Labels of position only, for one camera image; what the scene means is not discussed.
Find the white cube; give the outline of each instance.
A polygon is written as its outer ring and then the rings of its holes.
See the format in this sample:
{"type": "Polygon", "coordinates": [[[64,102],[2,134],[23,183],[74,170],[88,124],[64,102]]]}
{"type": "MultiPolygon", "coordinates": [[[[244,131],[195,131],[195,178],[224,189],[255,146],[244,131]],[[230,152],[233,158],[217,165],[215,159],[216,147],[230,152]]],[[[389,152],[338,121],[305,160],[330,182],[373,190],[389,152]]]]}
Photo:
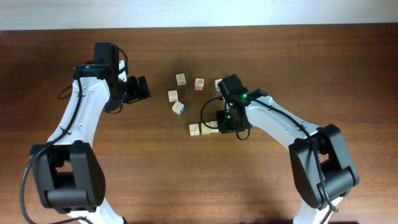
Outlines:
{"type": "Polygon", "coordinates": [[[210,134],[211,133],[211,129],[206,127],[203,123],[200,124],[200,128],[201,128],[201,134],[210,134]]]}
{"type": "Polygon", "coordinates": [[[173,105],[173,111],[176,112],[177,114],[181,115],[182,112],[185,111],[185,106],[182,103],[177,101],[173,105]]]}
{"type": "Polygon", "coordinates": [[[191,134],[191,136],[199,135],[200,134],[199,124],[190,124],[189,133],[191,134]]]}
{"type": "MultiPolygon", "coordinates": [[[[218,127],[217,121],[210,121],[210,127],[217,128],[218,127]]],[[[219,132],[218,129],[211,129],[210,131],[211,131],[211,133],[219,132]]]]}
{"type": "Polygon", "coordinates": [[[175,75],[175,77],[177,79],[177,85],[185,85],[185,84],[187,84],[187,82],[185,81],[185,74],[184,73],[175,75]]]}
{"type": "Polygon", "coordinates": [[[216,91],[220,91],[220,88],[218,87],[218,83],[221,82],[223,79],[219,79],[214,81],[214,86],[216,87],[216,91]]]}
{"type": "Polygon", "coordinates": [[[176,90],[169,91],[169,101],[170,102],[178,101],[178,94],[176,90]]]}
{"type": "Polygon", "coordinates": [[[205,85],[205,80],[202,78],[195,79],[195,89],[203,90],[203,86],[205,85]]]}

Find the wooden table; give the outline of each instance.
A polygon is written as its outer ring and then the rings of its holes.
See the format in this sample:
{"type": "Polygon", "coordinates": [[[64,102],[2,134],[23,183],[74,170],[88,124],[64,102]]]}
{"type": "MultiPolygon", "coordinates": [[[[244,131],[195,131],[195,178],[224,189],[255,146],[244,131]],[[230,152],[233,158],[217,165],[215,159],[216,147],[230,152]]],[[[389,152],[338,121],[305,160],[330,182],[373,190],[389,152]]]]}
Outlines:
{"type": "MultiPolygon", "coordinates": [[[[298,117],[345,134],[361,183],[333,221],[394,223],[398,217],[398,26],[215,27],[0,32],[0,222],[23,223],[19,185],[33,144],[57,127],[72,67],[110,41],[145,75],[152,97],[102,114],[93,149],[106,198],[131,223],[239,223],[293,218],[300,206],[289,154],[266,133],[191,137],[214,80],[237,73],[298,117]],[[175,74],[187,84],[177,86],[175,74]],[[205,90],[194,90],[194,79],[205,90]],[[178,90],[186,112],[167,98],[178,90]]],[[[215,118],[222,103],[205,111],[215,118]]],[[[32,175],[28,213],[40,223],[67,218],[42,208],[32,175]]]]}

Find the small cube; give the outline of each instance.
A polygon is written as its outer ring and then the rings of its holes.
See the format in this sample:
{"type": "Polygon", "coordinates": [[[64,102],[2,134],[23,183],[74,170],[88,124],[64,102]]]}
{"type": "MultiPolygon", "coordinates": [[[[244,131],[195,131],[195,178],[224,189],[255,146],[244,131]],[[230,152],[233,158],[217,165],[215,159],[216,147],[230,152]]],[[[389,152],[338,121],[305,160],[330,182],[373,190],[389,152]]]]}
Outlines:
{"type": "Polygon", "coordinates": [[[187,84],[187,81],[185,81],[185,74],[181,73],[178,75],[175,75],[176,79],[177,79],[177,85],[185,85],[187,84]]]}
{"type": "Polygon", "coordinates": [[[176,90],[169,91],[169,101],[170,102],[178,101],[178,94],[176,90]]]}
{"type": "MultiPolygon", "coordinates": [[[[217,121],[210,121],[210,127],[212,128],[217,128],[217,121]]],[[[210,130],[211,133],[219,133],[218,129],[211,129],[210,130]]]]}
{"type": "Polygon", "coordinates": [[[203,86],[205,85],[205,80],[202,78],[195,79],[195,89],[203,90],[203,86]]]}
{"type": "Polygon", "coordinates": [[[210,134],[211,133],[211,129],[206,127],[203,123],[200,124],[201,127],[201,134],[210,134]]]}
{"type": "Polygon", "coordinates": [[[214,86],[216,87],[216,91],[220,91],[220,88],[218,87],[218,83],[221,81],[222,81],[222,79],[214,81],[214,86]]]}
{"type": "Polygon", "coordinates": [[[200,134],[199,124],[190,124],[189,133],[191,134],[191,136],[199,135],[200,134]]]}
{"type": "Polygon", "coordinates": [[[182,112],[185,111],[185,106],[182,103],[177,101],[173,105],[173,111],[176,112],[177,114],[181,115],[182,112]]]}

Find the wooden surface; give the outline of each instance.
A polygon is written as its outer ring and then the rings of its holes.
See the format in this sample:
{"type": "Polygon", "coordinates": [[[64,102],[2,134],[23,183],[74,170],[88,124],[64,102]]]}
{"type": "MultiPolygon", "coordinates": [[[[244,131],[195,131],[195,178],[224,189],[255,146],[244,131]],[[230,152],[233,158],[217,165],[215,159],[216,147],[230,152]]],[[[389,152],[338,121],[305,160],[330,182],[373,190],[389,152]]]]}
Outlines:
{"type": "MultiPolygon", "coordinates": [[[[398,26],[269,26],[0,32],[0,222],[23,223],[19,184],[33,144],[46,142],[68,103],[72,67],[110,41],[145,75],[152,97],[102,114],[93,149],[106,198],[131,223],[239,223],[293,218],[300,196],[289,155],[260,129],[191,137],[216,78],[237,73],[300,118],[345,134],[361,183],[332,220],[395,223],[398,217],[398,26]],[[177,86],[175,74],[187,84],[177,86]],[[205,90],[195,91],[195,78],[205,90]],[[167,99],[178,90],[187,110],[167,99]]],[[[210,105],[215,118],[221,103],[210,105]]],[[[27,208],[39,223],[66,218],[42,208],[32,176],[27,208]]]]}

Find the white wall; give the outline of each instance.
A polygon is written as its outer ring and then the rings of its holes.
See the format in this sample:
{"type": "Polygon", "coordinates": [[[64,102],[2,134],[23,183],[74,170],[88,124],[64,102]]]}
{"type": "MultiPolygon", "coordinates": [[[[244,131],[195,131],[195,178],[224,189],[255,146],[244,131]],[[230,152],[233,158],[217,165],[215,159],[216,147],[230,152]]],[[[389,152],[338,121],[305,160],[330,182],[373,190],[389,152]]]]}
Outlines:
{"type": "Polygon", "coordinates": [[[0,0],[0,30],[398,22],[398,0],[0,0]]]}

